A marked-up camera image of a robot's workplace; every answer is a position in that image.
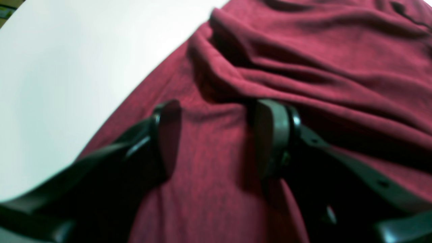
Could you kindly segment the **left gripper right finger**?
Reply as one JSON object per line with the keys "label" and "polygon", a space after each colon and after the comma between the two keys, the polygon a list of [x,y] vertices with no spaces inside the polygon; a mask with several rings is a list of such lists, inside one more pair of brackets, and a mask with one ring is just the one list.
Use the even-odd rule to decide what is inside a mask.
{"label": "left gripper right finger", "polygon": [[431,203],[301,123],[293,106],[255,105],[256,163],[264,192],[287,183],[312,243],[430,243]]}

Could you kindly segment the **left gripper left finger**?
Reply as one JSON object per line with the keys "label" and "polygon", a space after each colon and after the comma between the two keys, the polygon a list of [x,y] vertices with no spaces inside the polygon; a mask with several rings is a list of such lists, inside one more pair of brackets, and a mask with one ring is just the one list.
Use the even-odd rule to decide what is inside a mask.
{"label": "left gripper left finger", "polygon": [[126,243],[142,200],[175,170],[178,100],[39,186],[1,203],[2,243]]}

